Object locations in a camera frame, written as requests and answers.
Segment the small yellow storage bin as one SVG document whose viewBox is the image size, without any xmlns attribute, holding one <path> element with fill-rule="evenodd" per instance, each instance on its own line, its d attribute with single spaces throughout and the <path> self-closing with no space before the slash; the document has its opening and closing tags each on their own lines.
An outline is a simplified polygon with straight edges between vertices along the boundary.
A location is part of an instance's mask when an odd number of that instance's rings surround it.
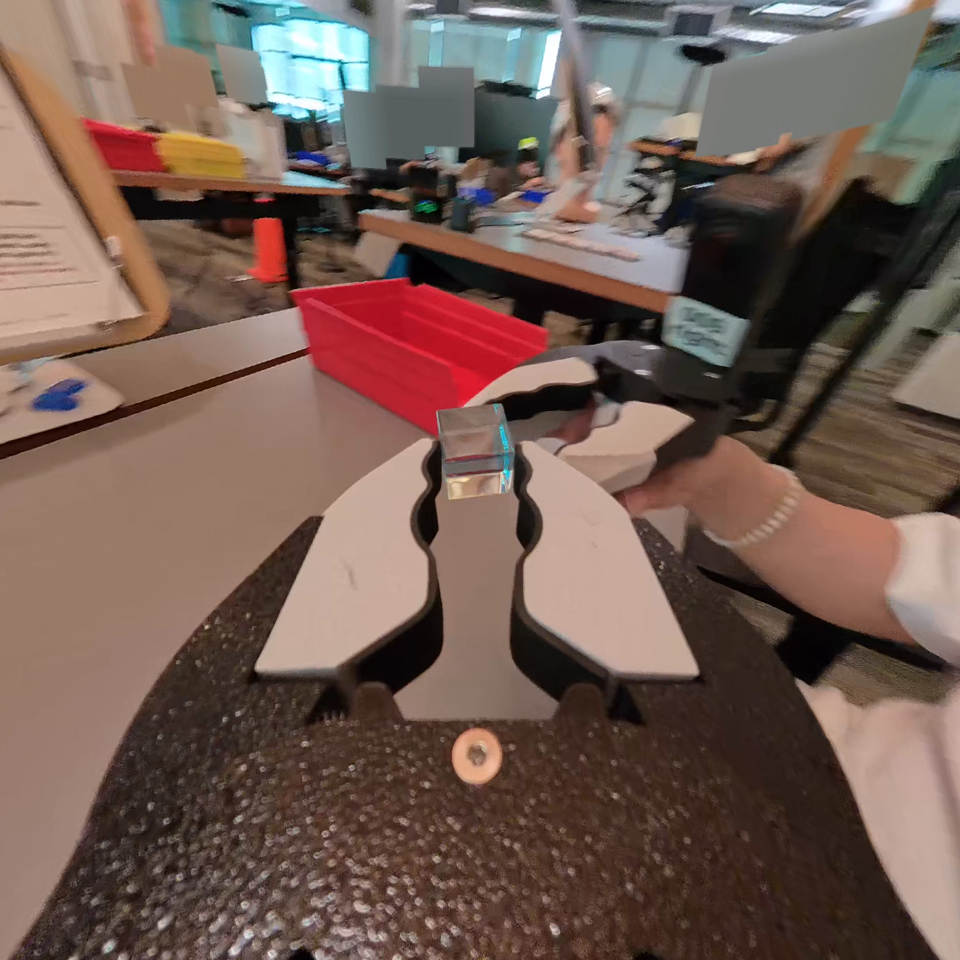
<svg viewBox="0 0 960 960">
<path fill-rule="evenodd" d="M 194 133 L 168 131 L 155 136 L 155 149 L 164 170 L 201 179 L 243 180 L 246 160 L 234 144 Z"/>
</svg>

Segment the paper strips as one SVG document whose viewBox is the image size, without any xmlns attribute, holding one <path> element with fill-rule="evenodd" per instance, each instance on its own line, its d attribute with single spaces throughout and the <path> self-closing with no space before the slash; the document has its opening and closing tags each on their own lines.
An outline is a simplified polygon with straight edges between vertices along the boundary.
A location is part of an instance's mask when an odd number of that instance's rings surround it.
<svg viewBox="0 0 960 960">
<path fill-rule="evenodd" d="M 636 263 L 642 255 L 630 246 L 609 244 L 586 236 L 582 230 L 559 230 L 542 226 L 530 226 L 522 231 L 522 237 L 539 243 L 591 254 L 597 257 L 612 258 L 622 262 Z"/>
</svg>

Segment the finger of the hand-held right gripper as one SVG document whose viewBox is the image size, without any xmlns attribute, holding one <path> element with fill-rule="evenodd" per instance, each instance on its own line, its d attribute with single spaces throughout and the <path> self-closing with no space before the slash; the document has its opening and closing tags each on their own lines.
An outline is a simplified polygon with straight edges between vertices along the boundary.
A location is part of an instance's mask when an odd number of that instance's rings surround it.
<svg viewBox="0 0 960 960">
<path fill-rule="evenodd" d="M 579 357 L 517 366 L 486 384 L 463 407 L 498 405 L 508 423 L 575 413 L 592 400 L 598 382 L 596 367 Z"/>
<path fill-rule="evenodd" d="M 660 449 L 694 423 L 672 407 L 606 401 L 562 429 L 557 457 L 613 496 L 641 486 L 654 473 Z"/>
</svg>

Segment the blue plastic clip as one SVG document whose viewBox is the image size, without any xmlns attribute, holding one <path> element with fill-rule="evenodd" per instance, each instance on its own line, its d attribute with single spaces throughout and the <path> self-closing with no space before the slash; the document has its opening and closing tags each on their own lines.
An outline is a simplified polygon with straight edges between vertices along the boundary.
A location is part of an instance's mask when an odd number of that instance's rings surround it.
<svg viewBox="0 0 960 960">
<path fill-rule="evenodd" d="M 68 413 L 80 406 L 83 393 L 90 383 L 69 377 L 54 382 L 30 401 L 30 409 L 41 413 Z"/>
</svg>

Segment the white base board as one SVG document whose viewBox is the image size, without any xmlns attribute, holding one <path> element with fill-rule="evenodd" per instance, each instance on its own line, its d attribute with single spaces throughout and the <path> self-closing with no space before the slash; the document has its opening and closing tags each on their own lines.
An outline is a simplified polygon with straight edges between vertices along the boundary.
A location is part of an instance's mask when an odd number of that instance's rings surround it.
<svg viewBox="0 0 960 960">
<path fill-rule="evenodd" d="M 78 409 L 68 413 L 42 413 L 31 409 L 31 400 L 53 383 L 79 378 L 89 383 Z M 102 417 L 119 408 L 122 394 L 76 363 L 45 358 L 1 366 L 1 445 L 59 430 Z"/>
</svg>

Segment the red plastic bin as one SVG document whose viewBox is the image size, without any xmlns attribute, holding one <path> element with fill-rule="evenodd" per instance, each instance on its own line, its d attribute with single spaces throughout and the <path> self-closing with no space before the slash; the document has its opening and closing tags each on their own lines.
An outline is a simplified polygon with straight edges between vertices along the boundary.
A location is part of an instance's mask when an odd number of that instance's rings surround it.
<svg viewBox="0 0 960 960">
<path fill-rule="evenodd" d="M 464 406 L 548 346 L 543 327 L 407 278 L 292 299 L 319 372 L 433 437 L 438 410 Z"/>
</svg>

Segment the printed instruction sheet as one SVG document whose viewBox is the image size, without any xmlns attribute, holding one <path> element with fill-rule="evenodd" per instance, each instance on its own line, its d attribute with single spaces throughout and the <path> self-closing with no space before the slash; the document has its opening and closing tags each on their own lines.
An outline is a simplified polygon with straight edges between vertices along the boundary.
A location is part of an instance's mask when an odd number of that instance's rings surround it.
<svg viewBox="0 0 960 960">
<path fill-rule="evenodd" d="M 25 95 L 2 68 L 1 348 L 40 356 L 138 319 L 142 305 Z"/>
</svg>

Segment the orange traffic cone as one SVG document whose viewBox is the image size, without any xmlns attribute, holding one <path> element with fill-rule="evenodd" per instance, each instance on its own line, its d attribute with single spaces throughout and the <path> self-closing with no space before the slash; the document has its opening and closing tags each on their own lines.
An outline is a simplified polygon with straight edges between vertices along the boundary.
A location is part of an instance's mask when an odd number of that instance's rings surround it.
<svg viewBox="0 0 960 960">
<path fill-rule="evenodd" d="M 246 274 L 262 284 L 288 281 L 286 241 L 283 222 L 276 218 L 252 221 L 253 264 Z"/>
</svg>

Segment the person's right hand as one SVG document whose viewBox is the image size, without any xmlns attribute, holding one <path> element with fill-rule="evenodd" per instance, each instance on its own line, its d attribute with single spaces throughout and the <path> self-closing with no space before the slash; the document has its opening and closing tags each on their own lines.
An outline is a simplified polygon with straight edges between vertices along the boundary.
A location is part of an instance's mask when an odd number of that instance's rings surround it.
<svg viewBox="0 0 960 960">
<path fill-rule="evenodd" d="M 749 543 L 786 517 L 798 498 L 798 485 L 789 471 L 762 460 L 740 441 L 723 437 L 701 458 L 657 471 L 615 497 L 635 518 L 658 510 L 687 510 L 702 529 L 736 545 Z"/>
</svg>

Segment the person's white shirt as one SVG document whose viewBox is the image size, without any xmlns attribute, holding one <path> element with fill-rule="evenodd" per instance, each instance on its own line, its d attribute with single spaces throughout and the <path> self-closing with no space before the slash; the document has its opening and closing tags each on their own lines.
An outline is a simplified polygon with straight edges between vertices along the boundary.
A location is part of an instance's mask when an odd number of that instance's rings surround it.
<svg viewBox="0 0 960 960">
<path fill-rule="evenodd" d="M 933 953 L 959 957 L 959 690 L 849 702 L 797 683 L 846 776 L 870 844 Z"/>
</svg>

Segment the clear glass cube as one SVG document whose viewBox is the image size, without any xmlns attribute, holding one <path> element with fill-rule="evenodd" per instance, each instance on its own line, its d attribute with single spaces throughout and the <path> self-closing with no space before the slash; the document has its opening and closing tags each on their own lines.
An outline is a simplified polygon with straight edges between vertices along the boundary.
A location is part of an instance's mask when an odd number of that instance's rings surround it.
<svg viewBox="0 0 960 960">
<path fill-rule="evenodd" d="M 438 410 L 436 420 L 449 501 L 512 492 L 516 451 L 500 403 Z"/>
</svg>

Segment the small red storage bin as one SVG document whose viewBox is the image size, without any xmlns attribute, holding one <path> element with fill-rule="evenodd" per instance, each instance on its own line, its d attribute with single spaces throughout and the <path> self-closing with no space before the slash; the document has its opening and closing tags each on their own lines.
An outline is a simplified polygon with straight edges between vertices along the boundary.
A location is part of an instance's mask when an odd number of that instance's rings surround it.
<svg viewBox="0 0 960 960">
<path fill-rule="evenodd" d="M 109 169 L 142 173 L 166 172 L 157 134 L 95 121 L 88 117 L 82 117 L 81 123 Z"/>
</svg>

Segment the white container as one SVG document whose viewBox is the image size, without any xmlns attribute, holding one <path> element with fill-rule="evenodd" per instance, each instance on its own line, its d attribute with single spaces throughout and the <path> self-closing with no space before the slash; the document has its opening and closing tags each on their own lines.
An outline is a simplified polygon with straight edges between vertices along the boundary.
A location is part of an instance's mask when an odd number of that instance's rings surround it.
<svg viewBox="0 0 960 960">
<path fill-rule="evenodd" d="M 283 179 L 288 169 L 282 120 L 270 109 L 252 109 L 230 98 L 219 100 L 225 141 L 243 157 L 246 177 L 262 183 Z"/>
</svg>

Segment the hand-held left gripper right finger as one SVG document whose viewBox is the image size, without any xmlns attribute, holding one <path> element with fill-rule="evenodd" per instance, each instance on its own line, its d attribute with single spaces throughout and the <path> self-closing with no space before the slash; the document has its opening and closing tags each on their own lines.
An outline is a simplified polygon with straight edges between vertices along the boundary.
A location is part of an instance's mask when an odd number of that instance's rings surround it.
<svg viewBox="0 0 960 960">
<path fill-rule="evenodd" d="M 554 701 L 636 683 L 687 683 L 700 668 L 642 539 L 618 501 L 531 440 L 516 452 L 510 655 Z"/>
</svg>

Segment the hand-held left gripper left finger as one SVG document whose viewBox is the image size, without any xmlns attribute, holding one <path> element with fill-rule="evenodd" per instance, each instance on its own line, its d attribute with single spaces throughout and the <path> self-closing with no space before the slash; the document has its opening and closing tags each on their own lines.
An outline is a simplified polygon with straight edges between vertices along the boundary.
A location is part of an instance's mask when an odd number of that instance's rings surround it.
<svg viewBox="0 0 960 960">
<path fill-rule="evenodd" d="M 403 690 L 437 661 L 440 454 L 437 440 L 419 439 L 325 511 L 255 663 L 258 679 Z"/>
</svg>

